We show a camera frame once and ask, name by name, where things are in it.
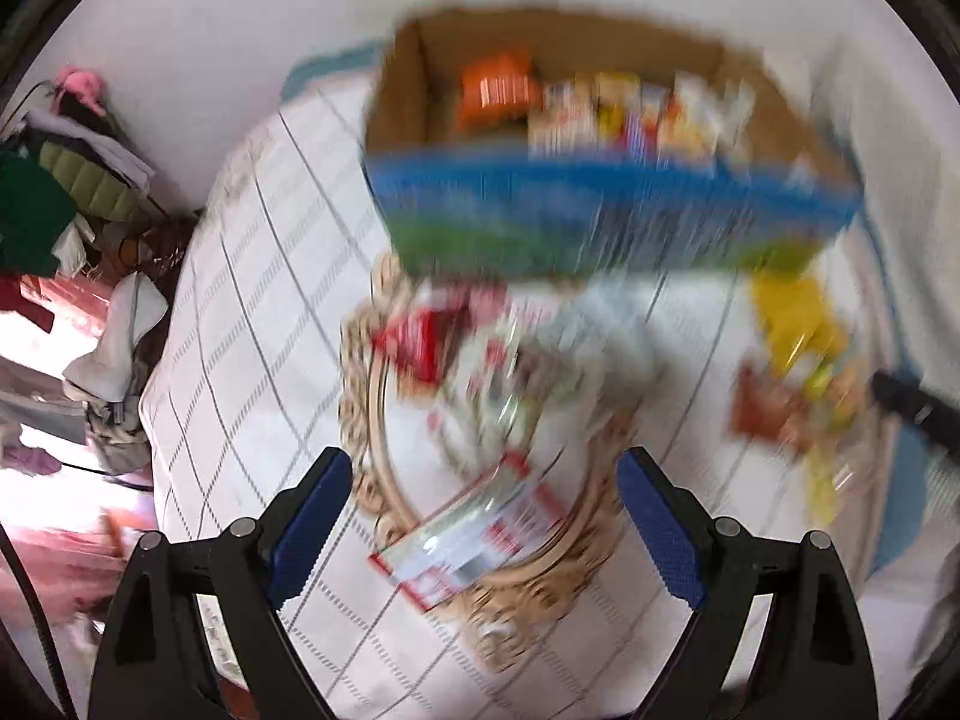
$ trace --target red and white package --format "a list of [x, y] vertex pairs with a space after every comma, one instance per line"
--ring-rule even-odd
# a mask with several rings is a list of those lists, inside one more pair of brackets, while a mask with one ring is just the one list
[[530, 478], [522, 456], [508, 453], [371, 561], [426, 611], [512, 557], [541, 547], [562, 520], [563, 508], [546, 483]]
[[466, 320], [464, 307], [414, 309], [374, 336], [373, 348], [398, 370], [424, 384], [440, 386]]

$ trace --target blue gripper pad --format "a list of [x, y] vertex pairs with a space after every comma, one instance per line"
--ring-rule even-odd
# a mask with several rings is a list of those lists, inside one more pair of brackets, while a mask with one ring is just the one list
[[270, 553], [267, 598], [275, 610], [304, 590], [320, 549], [349, 498], [353, 483], [349, 455], [340, 449], [328, 451], [336, 454]]
[[[672, 509], [676, 493], [685, 490], [674, 488], [650, 455], [638, 448], [620, 456], [616, 485], [666, 589], [696, 610], [707, 595], [701, 581], [701, 555]], [[664, 493], [671, 498], [670, 504]]]

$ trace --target cardboard box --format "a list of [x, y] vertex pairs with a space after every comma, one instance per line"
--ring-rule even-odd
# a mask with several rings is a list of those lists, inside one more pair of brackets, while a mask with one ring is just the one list
[[[728, 81], [746, 81], [757, 95], [749, 175], [600, 153], [538, 158], [516, 124], [458, 132], [462, 67], [517, 47], [531, 50], [547, 83], [632, 71], [672, 88], [686, 71], [722, 93]], [[815, 181], [791, 181], [798, 158]], [[546, 7], [448, 8], [402, 25], [368, 110], [364, 167], [414, 275], [792, 269], [862, 206], [847, 167], [790, 110], [757, 57], [642, 19]]]

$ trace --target white tablecloth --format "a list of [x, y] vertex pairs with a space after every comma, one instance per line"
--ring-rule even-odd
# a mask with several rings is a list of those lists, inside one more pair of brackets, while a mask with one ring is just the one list
[[[330, 76], [251, 132], [211, 193], [141, 413], [154, 447], [157, 515], [172, 541], [206, 538], [259, 514], [323, 447], [339, 445], [341, 322], [370, 294], [389, 239], [359, 164], [364, 73]], [[856, 228], [819, 261], [872, 365], [891, 365], [877, 265]], [[746, 290], [728, 274], [638, 278], [669, 372], [643, 404], [637, 443], [712, 514], [798, 538], [811, 525], [803, 472], [769, 447], [726, 435], [737, 366], [760, 339]], [[872, 474], [832, 536], [854, 586], [877, 538], [890, 436], [871, 434]], [[632, 528], [572, 610], [520, 661], [488, 671], [455, 625], [424, 615], [367, 561], [373, 521], [347, 504], [301, 597], [280, 612], [296, 651], [340, 717], [598, 718], [643, 697], [688, 609], [663, 589]], [[220, 669], [242, 680], [205, 604]], [[731, 676], [762, 626], [755, 605]]]

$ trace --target orange snack bag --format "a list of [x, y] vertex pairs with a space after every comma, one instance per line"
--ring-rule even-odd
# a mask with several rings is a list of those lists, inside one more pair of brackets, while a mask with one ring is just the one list
[[530, 52], [503, 52], [464, 67], [457, 127], [489, 127], [520, 119], [544, 103], [544, 89], [530, 74]]

